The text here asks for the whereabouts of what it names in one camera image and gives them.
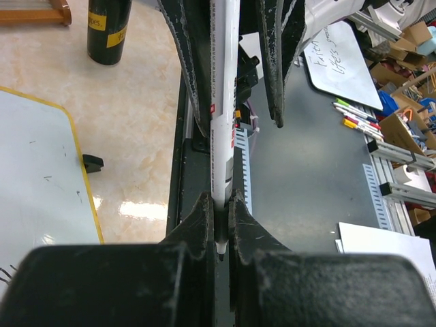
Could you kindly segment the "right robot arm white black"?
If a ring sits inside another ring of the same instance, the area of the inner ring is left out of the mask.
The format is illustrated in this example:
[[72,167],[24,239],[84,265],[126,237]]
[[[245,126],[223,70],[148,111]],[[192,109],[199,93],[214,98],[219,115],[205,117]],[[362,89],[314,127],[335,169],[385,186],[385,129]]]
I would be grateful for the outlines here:
[[[213,21],[217,1],[160,1],[159,9],[174,38],[193,116],[204,137],[211,127],[211,31],[225,30]],[[258,33],[268,109],[283,127],[284,86],[291,62],[324,27],[385,5],[385,1],[234,1],[230,19],[240,36]]]

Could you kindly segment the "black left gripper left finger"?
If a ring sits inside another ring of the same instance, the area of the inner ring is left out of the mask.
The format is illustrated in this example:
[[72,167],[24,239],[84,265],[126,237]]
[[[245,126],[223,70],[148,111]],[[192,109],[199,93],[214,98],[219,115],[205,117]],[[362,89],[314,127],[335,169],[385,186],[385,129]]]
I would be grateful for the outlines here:
[[1,300],[1,325],[213,326],[213,236],[204,192],[160,243],[34,249]]

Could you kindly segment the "black white marker pen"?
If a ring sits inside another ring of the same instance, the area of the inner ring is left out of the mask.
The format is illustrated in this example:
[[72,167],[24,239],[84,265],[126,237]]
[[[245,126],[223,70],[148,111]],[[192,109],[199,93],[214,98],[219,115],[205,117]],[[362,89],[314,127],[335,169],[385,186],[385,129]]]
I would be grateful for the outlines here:
[[215,246],[220,260],[228,245],[228,203],[232,195],[240,1],[210,2],[211,195]]

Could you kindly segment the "white board yellow frame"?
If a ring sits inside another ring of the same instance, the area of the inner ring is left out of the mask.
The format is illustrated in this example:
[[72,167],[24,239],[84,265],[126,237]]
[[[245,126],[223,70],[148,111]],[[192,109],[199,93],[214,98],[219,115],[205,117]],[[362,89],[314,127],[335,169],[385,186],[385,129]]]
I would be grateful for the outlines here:
[[1,293],[33,249],[103,241],[71,115],[1,87]]

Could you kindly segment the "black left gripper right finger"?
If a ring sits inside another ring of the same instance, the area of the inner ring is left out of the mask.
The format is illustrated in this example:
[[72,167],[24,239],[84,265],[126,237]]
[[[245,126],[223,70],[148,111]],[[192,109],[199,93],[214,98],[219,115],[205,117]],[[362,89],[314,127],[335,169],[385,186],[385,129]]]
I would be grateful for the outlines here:
[[296,253],[229,202],[230,308],[237,326],[434,326],[418,270],[397,255]]

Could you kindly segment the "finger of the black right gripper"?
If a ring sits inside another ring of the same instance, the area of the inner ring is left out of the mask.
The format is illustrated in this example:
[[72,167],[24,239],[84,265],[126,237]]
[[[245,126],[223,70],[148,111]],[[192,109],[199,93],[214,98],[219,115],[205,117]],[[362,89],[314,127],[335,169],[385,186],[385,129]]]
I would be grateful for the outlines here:
[[159,9],[176,44],[193,115],[204,137],[211,128],[210,2],[161,0]]
[[302,50],[305,0],[256,1],[264,84],[271,119],[284,125],[285,84]]

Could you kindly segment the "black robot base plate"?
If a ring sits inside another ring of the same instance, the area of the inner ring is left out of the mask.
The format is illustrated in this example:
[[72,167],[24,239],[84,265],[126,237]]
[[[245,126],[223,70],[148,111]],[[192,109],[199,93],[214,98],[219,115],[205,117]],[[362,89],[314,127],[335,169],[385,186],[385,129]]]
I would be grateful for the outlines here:
[[187,86],[181,78],[176,113],[166,234],[192,211],[199,195],[210,189],[208,140],[194,119]]

